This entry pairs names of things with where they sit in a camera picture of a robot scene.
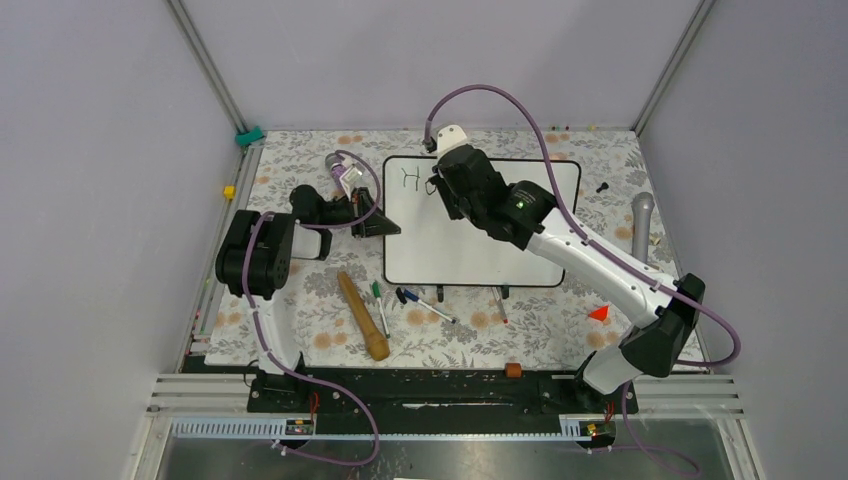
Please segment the white whiteboard black frame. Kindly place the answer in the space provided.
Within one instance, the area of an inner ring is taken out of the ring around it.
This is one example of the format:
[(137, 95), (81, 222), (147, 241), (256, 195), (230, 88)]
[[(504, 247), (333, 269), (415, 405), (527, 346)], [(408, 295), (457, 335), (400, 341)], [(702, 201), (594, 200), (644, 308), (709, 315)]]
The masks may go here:
[(564, 270), (452, 220), (427, 183), (435, 159), (393, 155), (383, 163), (384, 213), (401, 232), (384, 238), (383, 275), (393, 284), (551, 288)]

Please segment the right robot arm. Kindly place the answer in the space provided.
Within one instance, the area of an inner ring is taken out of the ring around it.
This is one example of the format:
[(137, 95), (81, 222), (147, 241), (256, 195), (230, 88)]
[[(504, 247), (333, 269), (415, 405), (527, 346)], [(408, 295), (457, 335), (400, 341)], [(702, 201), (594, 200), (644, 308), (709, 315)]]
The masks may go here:
[(630, 321), (617, 344), (579, 367), (573, 386), (579, 407), (597, 412), (626, 382), (671, 373), (699, 318), (694, 305), (705, 290), (701, 280), (676, 280), (623, 253), (560, 209), (546, 188), (527, 180), (507, 183), (470, 145), (439, 154), (430, 180), (451, 219), (467, 219), (489, 237), (563, 268)]

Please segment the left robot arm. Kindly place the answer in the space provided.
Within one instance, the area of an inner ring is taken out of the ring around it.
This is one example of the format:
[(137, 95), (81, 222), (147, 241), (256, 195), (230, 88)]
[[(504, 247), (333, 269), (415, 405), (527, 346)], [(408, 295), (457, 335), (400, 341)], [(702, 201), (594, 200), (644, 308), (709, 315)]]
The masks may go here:
[(366, 187), (349, 196), (324, 199), (309, 185), (289, 196), (289, 213), (238, 210), (215, 260), (215, 276), (229, 292), (248, 302), (259, 346), (258, 367), (281, 375), (272, 386), (272, 398), (288, 411), (309, 401), (310, 385), (299, 377), (303, 355), (291, 333), (268, 312), (284, 289), (295, 260), (324, 261), (331, 252), (333, 232), (349, 228), (356, 239), (398, 235), (401, 227), (390, 220)]

